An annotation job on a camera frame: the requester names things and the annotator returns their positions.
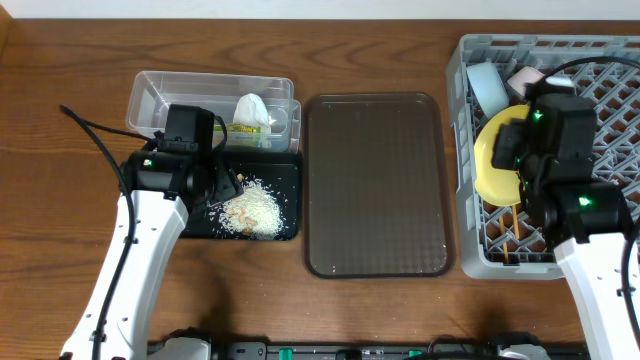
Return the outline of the green snack wrapper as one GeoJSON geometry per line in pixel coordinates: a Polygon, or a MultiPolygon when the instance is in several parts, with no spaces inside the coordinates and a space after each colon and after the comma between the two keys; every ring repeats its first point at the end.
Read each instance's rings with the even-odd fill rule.
{"type": "Polygon", "coordinates": [[[221,125],[215,125],[214,126],[214,131],[215,132],[227,132],[227,133],[250,133],[250,134],[259,134],[261,132],[261,128],[260,127],[252,127],[252,126],[246,126],[246,125],[241,125],[241,124],[230,124],[229,126],[226,127],[226,129],[223,129],[221,125]]]}

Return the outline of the yellow plate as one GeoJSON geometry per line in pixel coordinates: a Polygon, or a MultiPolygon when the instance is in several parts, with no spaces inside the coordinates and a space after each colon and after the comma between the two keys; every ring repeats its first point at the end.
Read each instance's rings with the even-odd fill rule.
{"type": "Polygon", "coordinates": [[[474,143],[474,187],[479,196],[491,205],[511,207],[520,202],[517,172],[494,168],[491,159],[500,127],[513,119],[524,119],[528,110],[528,105],[515,105],[499,112],[482,128],[474,143]]]}

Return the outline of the rice food waste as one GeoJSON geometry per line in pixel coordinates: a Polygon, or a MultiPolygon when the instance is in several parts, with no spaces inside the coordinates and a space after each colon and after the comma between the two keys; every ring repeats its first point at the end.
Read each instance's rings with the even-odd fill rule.
{"type": "Polygon", "coordinates": [[[207,212],[218,231],[247,236],[254,240],[275,240],[284,229],[276,193],[255,176],[238,175],[243,193],[207,212]]]}

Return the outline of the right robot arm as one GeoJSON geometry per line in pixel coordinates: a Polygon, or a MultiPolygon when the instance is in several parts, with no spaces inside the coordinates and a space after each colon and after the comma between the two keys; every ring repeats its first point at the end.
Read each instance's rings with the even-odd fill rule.
{"type": "Polygon", "coordinates": [[[571,290],[593,359],[639,356],[639,261],[622,191],[593,176],[597,115],[567,78],[527,87],[524,118],[499,127],[491,154],[513,170],[524,211],[543,232],[571,290]]]}

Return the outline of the pink bowl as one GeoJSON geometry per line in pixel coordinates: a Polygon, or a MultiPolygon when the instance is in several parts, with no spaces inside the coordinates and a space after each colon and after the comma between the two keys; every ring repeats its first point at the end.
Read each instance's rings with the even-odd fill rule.
{"type": "Polygon", "coordinates": [[[544,74],[539,70],[525,66],[507,80],[507,85],[517,96],[524,98],[527,86],[538,82],[543,77],[544,74]]]}

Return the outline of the white napkin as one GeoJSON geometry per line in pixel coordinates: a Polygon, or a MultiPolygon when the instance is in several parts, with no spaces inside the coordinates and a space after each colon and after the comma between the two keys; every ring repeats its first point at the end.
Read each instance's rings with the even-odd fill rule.
{"type": "Polygon", "coordinates": [[[233,123],[258,128],[261,133],[271,133],[269,112],[262,98],[254,93],[242,96],[236,106],[233,123]]]}

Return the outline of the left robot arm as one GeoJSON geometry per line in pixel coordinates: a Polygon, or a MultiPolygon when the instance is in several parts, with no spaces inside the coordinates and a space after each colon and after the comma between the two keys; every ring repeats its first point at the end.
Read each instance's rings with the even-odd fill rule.
{"type": "Polygon", "coordinates": [[[211,359],[212,337],[189,327],[156,344],[151,318],[166,266],[192,212],[242,194],[213,141],[222,118],[198,106],[172,105],[165,127],[122,164],[96,135],[98,125],[63,105],[91,138],[118,179],[113,236],[88,305],[63,345],[63,359],[211,359]]]}

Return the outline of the light blue bowl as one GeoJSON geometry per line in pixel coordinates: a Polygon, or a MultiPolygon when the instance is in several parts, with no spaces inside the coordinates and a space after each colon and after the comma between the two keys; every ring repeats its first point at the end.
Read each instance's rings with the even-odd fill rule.
{"type": "Polygon", "coordinates": [[[475,98],[488,119],[509,106],[503,81],[493,63],[483,62],[471,65],[466,71],[475,98]]]}

